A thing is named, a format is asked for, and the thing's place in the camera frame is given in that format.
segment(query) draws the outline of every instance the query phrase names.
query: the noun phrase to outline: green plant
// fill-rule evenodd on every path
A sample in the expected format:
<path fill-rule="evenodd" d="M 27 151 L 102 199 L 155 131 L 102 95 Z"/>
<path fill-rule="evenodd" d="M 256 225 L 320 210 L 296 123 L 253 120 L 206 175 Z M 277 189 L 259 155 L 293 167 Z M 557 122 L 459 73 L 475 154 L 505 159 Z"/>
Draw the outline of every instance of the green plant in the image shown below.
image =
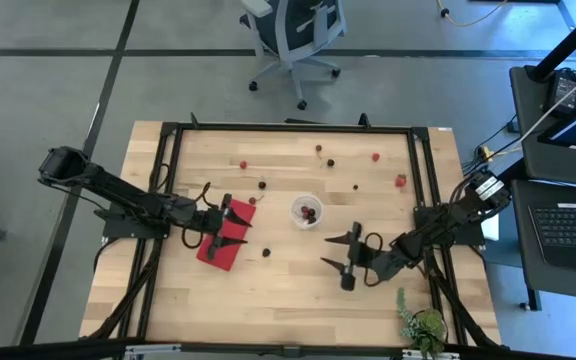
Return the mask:
<path fill-rule="evenodd" d="M 405 326 L 401 335 L 413 341 L 412 347 L 419 349 L 424 359 L 428 355 L 433 359 L 444 350 L 444 337 L 446 326 L 441 313 L 435 309 L 426 309 L 417 314 L 412 314 L 406 308 L 404 289 L 397 292 L 397 312 L 404 319 Z"/>

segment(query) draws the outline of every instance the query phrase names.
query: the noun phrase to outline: wooden tabletop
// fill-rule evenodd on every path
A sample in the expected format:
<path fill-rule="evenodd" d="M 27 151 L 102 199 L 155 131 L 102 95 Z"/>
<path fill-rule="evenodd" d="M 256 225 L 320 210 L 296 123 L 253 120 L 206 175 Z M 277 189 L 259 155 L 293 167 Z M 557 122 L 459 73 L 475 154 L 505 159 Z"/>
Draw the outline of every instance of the wooden tabletop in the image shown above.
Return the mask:
<path fill-rule="evenodd" d="M 121 177 L 142 189 L 148 186 L 161 124 L 136 122 L 128 145 Z M 455 139 L 451 129 L 429 132 L 441 196 L 447 200 L 462 178 Z M 316 145 L 323 147 L 320 156 Z M 381 155 L 378 162 L 371 160 L 374 152 Z M 417 152 L 429 200 L 420 144 Z M 335 160 L 333 168 L 325 166 L 329 158 Z M 242 160 L 248 163 L 245 170 L 239 168 Z M 185 248 L 180 230 L 173 228 L 164 242 L 148 340 L 386 347 L 410 343 L 400 335 L 403 322 L 396 312 L 396 293 L 405 289 L 413 313 L 431 307 L 428 281 L 418 269 L 404 269 L 372 288 L 364 286 L 363 269 L 357 269 L 356 288 L 346 292 L 338 273 L 320 260 L 344 261 L 347 247 L 323 239 L 342 235 L 353 221 L 363 224 L 364 234 L 379 232 L 386 243 L 413 229 L 416 204 L 405 136 L 184 131 L 179 161 L 177 194 L 195 197 L 210 181 L 211 202 L 219 203 L 224 193 L 244 202 L 251 196 L 263 199 L 246 234 L 249 243 L 241 247 L 230 272 L 197 260 L 197 250 Z M 394 186 L 397 174 L 407 175 L 405 187 Z M 257 188 L 261 179 L 267 183 L 263 192 Z M 317 227 L 304 231 L 292 222 L 289 208 L 307 193 L 321 199 L 325 211 Z M 187 238 L 192 243 L 197 235 L 189 232 Z M 135 243 L 118 241 L 101 256 L 81 335 L 96 330 L 123 296 Z M 264 248 L 272 252 L 267 258 L 262 257 Z M 499 342 L 481 259 L 462 246 L 454 246 L 452 255 L 461 300 Z M 140 303 L 138 299 L 134 307 L 130 334 L 136 332 Z M 445 298 L 443 305 L 450 341 L 455 342 Z"/>

